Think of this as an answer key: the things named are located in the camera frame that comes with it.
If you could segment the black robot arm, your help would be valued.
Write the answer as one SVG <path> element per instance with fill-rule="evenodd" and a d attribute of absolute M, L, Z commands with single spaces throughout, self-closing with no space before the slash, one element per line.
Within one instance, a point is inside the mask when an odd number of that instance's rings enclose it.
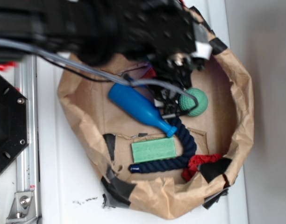
<path fill-rule="evenodd" d="M 0 39 L 68 51 L 91 66 L 122 54 L 163 70 L 202 69 L 212 51 L 179 0 L 0 0 Z"/>

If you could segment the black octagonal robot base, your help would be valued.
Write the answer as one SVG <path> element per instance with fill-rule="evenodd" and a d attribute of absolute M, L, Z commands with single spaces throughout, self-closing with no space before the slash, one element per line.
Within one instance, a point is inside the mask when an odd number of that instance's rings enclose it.
<path fill-rule="evenodd" d="M 28 146 L 28 100 L 0 75 L 0 175 Z"/>

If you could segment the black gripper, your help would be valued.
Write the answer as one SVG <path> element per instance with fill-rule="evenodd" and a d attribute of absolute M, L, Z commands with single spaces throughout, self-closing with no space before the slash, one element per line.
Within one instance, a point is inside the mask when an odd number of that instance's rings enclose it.
<path fill-rule="evenodd" d="M 178 0 L 116 0 L 117 51 L 155 68 L 202 70 L 212 47 L 207 29 Z"/>

